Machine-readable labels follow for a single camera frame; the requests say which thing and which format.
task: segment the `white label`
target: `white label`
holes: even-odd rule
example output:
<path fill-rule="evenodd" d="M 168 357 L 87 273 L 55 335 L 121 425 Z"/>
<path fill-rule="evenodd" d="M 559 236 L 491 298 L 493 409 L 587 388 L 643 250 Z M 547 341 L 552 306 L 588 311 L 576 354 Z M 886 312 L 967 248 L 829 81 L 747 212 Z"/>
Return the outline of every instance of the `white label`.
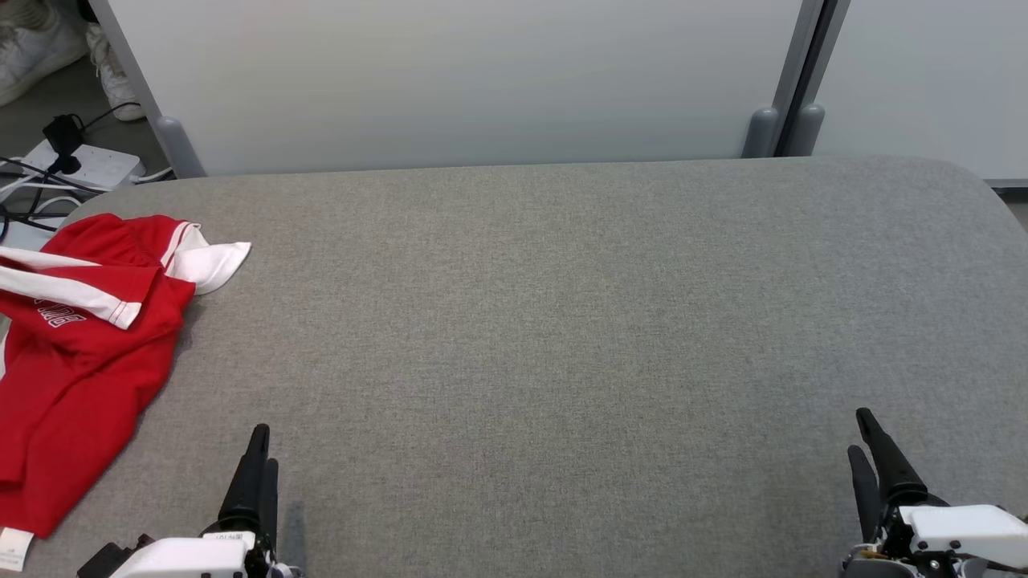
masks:
<path fill-rule="evenodd" d="M 21 572 L 25 568 L 25 554 L 29 552 L 32 536 L 31 532 L 13 528 L 0 530 L 0 570 Z"/>
<path fill-rule="evenodd" d="M 254 549 L 257 537 L 253 532 L 211 532 L 204 535 L 205 540 L 243 540 L 247 544 L 247 550 Z"/>

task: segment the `gray table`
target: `gray table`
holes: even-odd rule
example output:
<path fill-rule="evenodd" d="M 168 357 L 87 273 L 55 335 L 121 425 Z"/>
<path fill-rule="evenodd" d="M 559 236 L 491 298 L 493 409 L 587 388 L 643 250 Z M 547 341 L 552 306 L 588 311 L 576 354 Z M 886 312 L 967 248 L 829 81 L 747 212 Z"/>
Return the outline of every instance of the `gray table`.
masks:
<path fill-rule="evenodd" d="M 194 535 L 259 422 L 320 578 L 832 576 L 859 405 L 939 495 L 1028 513 L 1028 236 L 952 165 L 217 178 L 75 217 L 104 211 L 254 250 L 28 577 Z"/>

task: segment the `white power strip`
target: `white power strip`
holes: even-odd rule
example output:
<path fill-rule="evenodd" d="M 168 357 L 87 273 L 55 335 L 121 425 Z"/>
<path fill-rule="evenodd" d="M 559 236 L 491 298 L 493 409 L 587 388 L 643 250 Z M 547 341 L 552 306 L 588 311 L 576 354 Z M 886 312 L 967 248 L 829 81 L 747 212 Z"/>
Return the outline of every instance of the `white power strip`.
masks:
<path fill-rule="evenodd" d="M 116 150 L 82 145 L 75 149 L 72 156 L 82 167 L 70 175 L 58 173 L 58 176 L 87 187 L 113 189 L 130 186 L 133 184 L 130 177 L 142 177 L 146 174 L 146 167 L 138 156 Z M 53 152 L 50 143 L 43 141 L 22 162 L 45 171 L 57 159 L 58 153 Z"/>
<path fill-rule="evenodd" d="M 33 219 L 33 222 L 57 228 L 61 226 L 64 220 L 64 217 L 53 217 Z M 25 249 L 27 251 L 39 251 L 51 237 L 53 237 L 53 233 L 48 230 L 36 228 L 17 221 L 10 221 L 7 223 L 7 237 L 0 243 L 0 246 Z"/>

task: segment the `black cable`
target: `black cable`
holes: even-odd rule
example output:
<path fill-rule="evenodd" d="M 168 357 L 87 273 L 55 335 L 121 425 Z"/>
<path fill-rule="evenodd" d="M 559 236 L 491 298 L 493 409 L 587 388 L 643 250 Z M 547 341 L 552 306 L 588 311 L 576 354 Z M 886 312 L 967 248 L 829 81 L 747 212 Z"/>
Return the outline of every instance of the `black cable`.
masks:
<path fill-rule="evenodd" d="M 114 112 L 115 110 L 117 110 L 117 109 L 119 109 L 119 108 L 124 108 L 124 107 L 126 107 L 126 106 L 133 106 L 133 105 L 135 105 L 135 106 L 140 106 L 140 104 L 139 104 L 139 103 L 121 103 L 121 104 L 119 104 L 118 106 L 116 106 L 116 107 L 112 108 L 111 110 L 108 110 L 107 112 L 105 112 L 105 113 L 101 114 L 100 116 L 98 116 L 98 117 L 94 118 L 93 120 L 90 120 L 90 121 L 86 122 L 86 123 L 85 123 L 85 125 L 84 125 L 84 127 L 82 127 L 82 132 L 84 133 L 84 132 L 86 131 L 86 129 L 88 129 L 89 127 L 93 127 L 94 124 L 96 124 L 96 123 L 97 123 L 97 121 L 98 121 L 98 120 L 100 120 L 101 118 L 104 118 L 104 117 L 106 117 L 106 116 L 107 116 L 108 114 L 111 114 L 111 113 L 112 113 L 112 112 Z"/>
<path fill-rule="evenodd" d="M 39 181 L 39 184 L 46 184 L 46 179 L 50 178 L 50 175 L 43 176 L 43 180 Z M 43 200 L 43 187 L 36 188 L 36 194 L 32 197 L 32 205 L 29 207 L 29 214 L 36 212 L 36 208 L 39 207 L 39 202 Z"/>
<path fill-rule="evenodd" d="M 44 224 L 41 224 L 41 223 L 34 222 L 32 219 L 30 219 L 28 217 L 23 217 L 23 216 L 19 215 L 17 213 L 8 213 L 7 210 L 4 209 L 3 207 L 0 207 L 0 217 L 3 217 L 5 220 L 6 219 L 10 219 L 10 220 L 12 220 L 14 222 L 26 224 L 26 225 L 29 225 L 31 227 L 41 228 L 43 230 L 48 230 L 50 232 L 57 232 L 57 230 L 58 230 L 57 227 L 51 227 L 51 226 L 48 226 L 48 225 L 44 225 Z"/>
<path fill-rule="evenodd" d="M 44 178 L 44 179 L 47 179 L 47 178 L 50 178 L 50 179 L 52 179 L 52 178 L 53 178 L 53 175 L 46 175 L 46 176 L 44 176 L 43 178 Z M 28 187 L 28 186 L 32 186 L 32 185 L 34 185 L 34 184 L 42 184 L 43 182 L 44 182 L 44 181 L 37 181 L 37 180 L 31 180 L 31 181 L 28 181 L 28 182 L 25 182 L 25 183 L 22 183 L 22 186 L 27 186 L 27 187 Z M 60 191 L 62 191 L 63 193 L 67 194 L 68 196 L 71 196 L 71 197 L 72 197 L 72 198 L 74 198 L 75 201 L 78 201 L 79 203 L 85 203 L 85 202 L 86 202 L 86 200 L 85 200 L 85 198 L 83 198 L 83 197 L 79 196 L 79 195 L 78 195 L 78 194 L 77 194 L 77 193 L 76 193 L 76 192 L 75 192 L 74 190 L 68 190 L 68 189 L 66 189 L 66 188 L 58 188 L 58 189 L 50 189 L 50 190 L 60 190 Z M 37 189 L 37 191 L 36 191 L 36 192 L 37 192 L 37 194 L 38 194 L 38 193 L 41 193 L 42 191 L 43 191 L 43 189 L 42 189 L 42 187 L 40 187 L 40 188 L 38 188 L 38 189 Z"/>
<path fill-rule="evenodd" d="M 11 213 L 8 211 L 7 214 L 26 219 L 62 219 L 71 213 Z"/>
<path fill-rule="evenodd" d="M 73 186 L 73 187 L 75 187 L 77 189 L 84 190 L 86 192 L 91 192 L 94 194 L 103 194 L 103 193 L 107 192 L 105 190 L 97 190 L 95 188 L 89 188 L 89 187 L 87 187 L 85 185 L 80 185 L 78 183 L 69 181 L 67 179 L 63 179 L 63 178 L 61 178 L 61 177 L 59 177 L 57 175 L 51 175 L 50 173 L 47 173 L 46 171 L 44 171 L 42 169 L 39 169 L 37 167 L 33 167 L 32 165 L 26 165 L 25 162 L 22 162 L 21 160 L 14 160 L 13 158 L 7 158 L 6 156 L 0 156 L 0 160 L 3 160 L 4 162 L 10 162 L 11 165 L 14 165 L 16 167 L 21 167 L 23 169 L 31 169 L 31 170 L 39 173 L 40 175 L 42 175 L 44 177 L 49 177 L 50 179 L 53 179 L 54 181 L 57 181 L 57 182 L 59 182 L 59 183 L 61 183 L 63 185 Z M 78 201 L 78 202 L 82 201 L 81 198 L 78 198 L 78 197 L 75 197 L 75 200 Z"/>

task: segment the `red t-shirt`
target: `red t-shirt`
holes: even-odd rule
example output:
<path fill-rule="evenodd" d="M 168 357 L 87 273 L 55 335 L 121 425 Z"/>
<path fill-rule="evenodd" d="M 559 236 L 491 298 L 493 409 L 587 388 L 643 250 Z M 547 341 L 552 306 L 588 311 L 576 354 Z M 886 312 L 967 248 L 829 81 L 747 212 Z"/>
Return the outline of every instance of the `red t-shirt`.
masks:
<path fill-rule="evenodd" d="M 200 292 L 217 288 L 249 251 L 211 247 L 198 229 L 104 214 L 63 228 L 41 252 L 0 248 L 0 312 L 11 319 L 0 527 L 48 536 L 132 438 L 168 380 L 194 281 Z"/>

